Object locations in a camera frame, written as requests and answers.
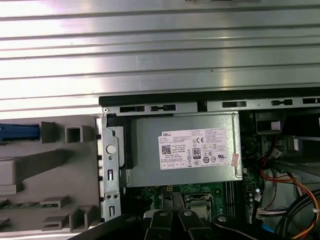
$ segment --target white label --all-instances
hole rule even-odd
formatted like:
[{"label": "white label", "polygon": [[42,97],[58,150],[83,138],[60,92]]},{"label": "white label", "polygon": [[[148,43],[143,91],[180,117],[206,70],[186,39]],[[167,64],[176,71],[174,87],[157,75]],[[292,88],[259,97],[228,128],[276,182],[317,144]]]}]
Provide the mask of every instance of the white label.
[{"label": "white label", "polygon": [[272,152],[271,152],[271,156],[274,157],[275,159],[277,159],[278,157],[280,157],[280,155],[281,155],[281,152],[280,152],[278,149],[276,149],[276,148],[274,148],[274,149],[272,150]]},{"label": "white label", "polygon": [[228,164],[224,128],[164,131],[158,141],[161,170]]},{"label": "white label", "polygon": [[239,159],[239,154],[238,153],[234,153],[232,155],[232,160],[231,160],[231,166],[232,167],[237,167],[238,166],[238,159]]},{"label": "white label", "polygon": [[262,198],[262,196],[261,196],[260,192],[258,192],[258,193],[255,195],[254,200],[256,200],[257,202],[260,202],[260,201],[261,201],[261,198]]}]

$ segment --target black cable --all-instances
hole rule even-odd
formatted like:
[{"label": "black cable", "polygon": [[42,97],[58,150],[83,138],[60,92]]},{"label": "black cable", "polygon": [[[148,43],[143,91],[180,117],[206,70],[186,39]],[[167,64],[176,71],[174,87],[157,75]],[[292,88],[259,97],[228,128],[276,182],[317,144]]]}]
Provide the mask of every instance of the black cable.
[{"label": "black cable", "polygon": [[[314,196],[317,200],[320,199],[320,192],[318,194],[314,193]],[[302,209],[304,209],[306,206],[308,206],[312,203],[313,203],[313,201],[310,198],[307,198],[307,200],[304,200],[303,203],[300,203],[298,206],[295,206],[292,210],[290,210],[290,211],[288,210],[287,214],[289,217],[285,218],[284,223],[283,223],[283,228],[282,228],[282,236],[283,237],[288,236],[288,228],[289,228],[290,222],[295,217],[295,215],[297,213],[299,213]],[[316,218],[317,218],[317,213],[314,213],[312,222],[310,223],[308,228],[313,224],[313,221],[315,221]]]},{"label": "black cable", "polygon": [[[320,199],[320,189],[312,191],[316,199]],[[312,200],[307,194],[298,197],[288,208],[285,215],[280,219],[275,227],[275,233],[280,230],[280,235],[282,237],[287,237],[289,224],[292,221],[293,217],[301,211],[303,208],[312,203]]]}]

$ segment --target metal frame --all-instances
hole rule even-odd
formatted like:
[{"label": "metal frame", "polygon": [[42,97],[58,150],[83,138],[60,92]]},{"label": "metal frame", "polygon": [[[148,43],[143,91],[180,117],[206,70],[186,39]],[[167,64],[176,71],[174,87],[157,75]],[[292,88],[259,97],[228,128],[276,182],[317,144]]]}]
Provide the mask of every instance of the metal frame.
[{"label": "metal frame", "polygon": [[109,221],[121,215],[120,207],[120,169],[119,143],[114,131],[107,127],[108,118],[102,117],[102,161],[103,161],[103,216]]},{"label": "metal frame", "polygon": [[0,119],[99,114],[99,96],[320,87],[319,16],[317,0],[1,1]]}]

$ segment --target silver metal panel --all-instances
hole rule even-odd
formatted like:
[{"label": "silver metal panel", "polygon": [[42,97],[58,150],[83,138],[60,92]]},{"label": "silver metal panel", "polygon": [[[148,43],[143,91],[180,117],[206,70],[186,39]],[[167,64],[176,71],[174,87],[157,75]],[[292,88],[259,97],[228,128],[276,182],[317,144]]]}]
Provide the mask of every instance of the silver metal panel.
[{"label": "silver metal panel", "polygon": [[113,130],[107,127],[107,116],[102,117],[102,161],[104,202],[101,204],[106,221],[121,215],[120,207],[120,173],[119,140],[113,136]]},{"label": "silver metal panel", "polygon": [[316,182],[320,181],[320,167],[319,166],[306,166],[302,164],[292,164],[283,161],[277,161],[272,164],[275,169],[283,170],[284,172],[290,172],[297,174],[303,178],[313,180]]},{"label": "silver metal panel", "polygon": [[0,119],[99,114],[105,95],[320,87],[319,24],[318,0],[0,1]]},{"label": "silver metal panel", "polygon": [[129,172],[128,187],[241,180],[241,157],[237,168],[226,165],[160,170],[158,137],[162,132],[207,128],[225,128],[229,163],[233,153],[241,154],[237,112],[138,119],[132,124],[135,167]]}]

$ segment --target rectangular slot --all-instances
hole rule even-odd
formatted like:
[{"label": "rectangular slot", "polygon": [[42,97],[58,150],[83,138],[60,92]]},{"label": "rectangular slot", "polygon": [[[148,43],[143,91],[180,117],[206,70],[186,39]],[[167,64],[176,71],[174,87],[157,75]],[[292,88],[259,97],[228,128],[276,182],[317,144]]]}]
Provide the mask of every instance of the rectangular slot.
[{"label": "rectangular slot", "polygon": [[159,110],[163,111],[175,111],[177,110],[177,107],[175,104],[169,104],[169,105],[163,105],[163,106],[151,106],[150,111],[151,112],[157,112]]},{"label": "rectangular slot", "polygon": [[62,230],[68,222],[68,216],[49,216],[42,222],[42,231]]},{"label": "rectangular slot", "polygon": [[114,217],[116,215],[115,213],[115,207],[114,206],[110,206],[109,207],[109,217]]},{"label": "rectangular slot", "polygon": [[108,170],[108,181],[113,181],[113,180],[114,180],[114,171]]},{"label": "rectangular slot", "polygon": [[120,113],[144,112],[145,106],[121,106]]},{"label": "rectangular slot", "polygon": [[66,131],[67,142],[69,144],[81,142],[81,130],[79,127],[68,128]]},{"label": "rectangular slot", "polygon": [[61,209],[65,205],[67,205],[70,202],[70,198],[68,196],[54,196],[54,197],[48,197],[45,200],[43,200],[41,204],[41,208],[43,209]]},{"label": "rectangular slot", "polygon": [[46,229],[59,228],[59,224],[49,224],[44,226]]},{"label": "rectangular slot", "polygon": [[208,112],[207,101],[197,101],[196,108],[197,108],[198,113]]},{"label": "rectangular slot", "polygon": [[259,132],[280,131],[281,122],[280,120],[257,121],[256,127]]},{"label": "rectangular slot", "polygon": [[224,101],[222,102],[223,108],[243,108],[247,106],[246,101]]},{"label": "rectangular slot", "polygon": [[279,106],[281,104],[283,104],[285,106],[289,106],[289,105],[293,105],[294,101],[292,99],[285,99],[283,101],[279,101],[279,100],[272,100],[271,101],[272,106]]},{"label": "rectangular slot", "polygon": [[302,99],[303,104],[318,104],[320,103],[320,97],[313,97],[313,98],[303,98]]},{"label": "rectangular slot", "polygon": [[43,204],[41,206],[42,208],[57,208],[59,205],[57,203],[52,203],[52,204]]}]

